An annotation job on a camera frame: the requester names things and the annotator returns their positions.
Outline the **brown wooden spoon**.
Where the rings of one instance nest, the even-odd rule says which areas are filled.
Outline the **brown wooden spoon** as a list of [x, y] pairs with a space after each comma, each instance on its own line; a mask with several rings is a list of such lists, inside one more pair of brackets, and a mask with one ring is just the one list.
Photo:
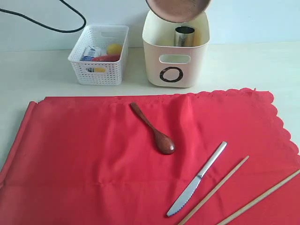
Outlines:
[[135, 102], [130, 103], [131, 109], [136, 113], [136, 115], [151, 128], [155, 138], [155, 145], [157, 149], [164, 155], [171, 155], [175, 152], [175, 144], [170, 137], [164, 133], [157, 130], [143, 114], [139, 106]]

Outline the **yellow cheese wedge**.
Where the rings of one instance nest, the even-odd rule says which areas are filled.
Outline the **yellow cheese wedge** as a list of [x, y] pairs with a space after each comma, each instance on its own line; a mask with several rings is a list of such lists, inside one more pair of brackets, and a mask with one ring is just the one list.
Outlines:
[[101, 67], [95, 67], [93, 70], [95, 73], [104, 73], [105, 72], [105, 68], [101, 68]]

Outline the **red sausage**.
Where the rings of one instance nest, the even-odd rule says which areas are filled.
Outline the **red sausage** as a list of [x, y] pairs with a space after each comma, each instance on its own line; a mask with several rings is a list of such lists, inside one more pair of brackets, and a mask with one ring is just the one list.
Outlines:
[[120, 59], [119, 54], [113, 54], [113, 55], [103, 55], [94, 57], [91, 61], [95, 62], [116, 62]]

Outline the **yellow lemon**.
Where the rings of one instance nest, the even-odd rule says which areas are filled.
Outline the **yellow lemon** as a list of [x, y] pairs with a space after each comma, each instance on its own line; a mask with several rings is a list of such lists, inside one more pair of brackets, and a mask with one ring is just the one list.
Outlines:
[[106, 49], [107, 55], [120, 55], [122, 52], [122, 45], [120, 44], [110, 44]]

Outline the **blue white milk carton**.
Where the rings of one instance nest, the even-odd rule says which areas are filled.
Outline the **blue white milk carton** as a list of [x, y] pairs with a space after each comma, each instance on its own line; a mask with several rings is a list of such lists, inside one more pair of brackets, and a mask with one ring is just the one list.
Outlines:
[[101, 56], [101, 52], [101, 48], [88, 46], [81, 57], [81, 61], [92, 61], [95, 57]]

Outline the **shiny steel cup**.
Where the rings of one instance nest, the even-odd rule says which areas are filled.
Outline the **shiny steel cup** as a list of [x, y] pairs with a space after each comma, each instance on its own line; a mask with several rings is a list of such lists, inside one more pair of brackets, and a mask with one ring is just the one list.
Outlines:
[[179, 26], [174, 32], [174, 46], [192, 47], [194, 42], [195, 29], [191, 26]]

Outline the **steel table knife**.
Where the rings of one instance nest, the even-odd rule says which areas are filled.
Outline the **steel table knife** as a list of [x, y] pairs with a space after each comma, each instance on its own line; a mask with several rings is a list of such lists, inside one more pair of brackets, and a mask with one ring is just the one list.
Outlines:
[[203, 176], [208, 171], [208, 169], [212, 166], [218, 156], [222, 153], [222, 151], [226, 148], [227, 142], [223, 141], [220, 143], [218, 148], [212, 154], [212, 156], [207, 160], [202, 169], [197, 173], [197, 175], [192, 179], [189, 185], [184, 189], [184, 191], [180, 194], [180, 196], [176, 199], [174, 204], [167, 212], [167, 216], [170, 217], [180, 211], [189, 199], [192, 197], [193, 193], [197, 189], [199, 183], [201, 182]]

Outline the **brown wooden plate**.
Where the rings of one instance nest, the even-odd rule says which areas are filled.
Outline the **brown wooden plate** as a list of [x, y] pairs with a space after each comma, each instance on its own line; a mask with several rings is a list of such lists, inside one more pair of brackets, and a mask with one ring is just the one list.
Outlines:
[[185, 23], [195, 19], [211, 3], [210, 0], [146, 0], [159, 18], [171, 23]]

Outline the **wooden chopstick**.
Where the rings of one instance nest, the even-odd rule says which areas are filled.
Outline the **wooden chopstick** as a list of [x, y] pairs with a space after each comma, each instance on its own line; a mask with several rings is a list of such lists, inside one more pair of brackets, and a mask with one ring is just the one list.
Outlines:
[[179, 223], [184, 225], [223, 185], [224, 183], [249, 159], [249, 155], [241, 160]]
[[251, 202], [247, 203], [245, 206], [243, 206], [242, 208], [240, 208], [239, 210], [237, 210], [236, 212], [234, 212], [233, 214], [231, 214], [230, 216], [228, 216], [227, 218], [225, 218], [224, 220], [222, 220], [221, 222], [219, 222], [217, 225], [226, 225], [226, 224], [230, 223], [235, 218], [239, 217], [241, 214], [243, 214], [244, 212], [246, 212], [247, 210], [249, 210], [250, 208], [252, 208], [256, 204], [258, 204], [260, 201], [262, 201], [263, 199], [265, 199], [266, 197], [268, 197], [269, 195], [271, 195], [273, 192], [275, 192], [276, 190], [278, 190], [280, 187], [282, 187], [283, 185], [285, 185], [287, 182], [289, 182], [290, 180], [292, 180], [299, 173], [300, 173], [300, 170], [298, 169], [297, 171], [295, 171], [294, 173], [292, 173], [291, 175], [289, 175], [288, 177], [286, 177], [284, 180], [280, 181], [278, 184], [276, 184], [273, 187], [269, 188], [267, 191], [265, 191], [264, 193], [262, 193], [261, 195], [259, 195], [258, 197], [256, 197], [254, 200], [252, 200]]

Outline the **cream plastic bin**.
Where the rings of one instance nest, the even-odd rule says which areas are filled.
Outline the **cream plastic bin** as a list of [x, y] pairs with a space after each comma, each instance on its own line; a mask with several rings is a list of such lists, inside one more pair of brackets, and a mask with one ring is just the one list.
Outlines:
[[147, 13], [142, 39], [146, 74], [152, 84], [188, 88], [197, 83], [210, 41], [209, 21], [202, 13], [186, 25], [195, 29], [193, 46], [177, 47], [175, 29], [180, 24], [167, 22], [152, 11]]

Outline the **white perforated plastic basket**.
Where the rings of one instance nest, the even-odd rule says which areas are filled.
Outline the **white perforated plastic basket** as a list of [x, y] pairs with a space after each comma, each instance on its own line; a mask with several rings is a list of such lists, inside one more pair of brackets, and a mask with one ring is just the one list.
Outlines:
[[[80, 84], [104, 86], [121, 84], [128, 56], [128, 32], [129, 27], [125, 25], [89, 25], [84, 28], [68, 57]], [[106, 49], [110, 44], [122, 45], [118, 61], [81, 61], [88, 46], [101, 48], [101, 56], [103, 56], [107, 55]], [[105, 72], [95, 73], [94, 68], [105, 68]]]

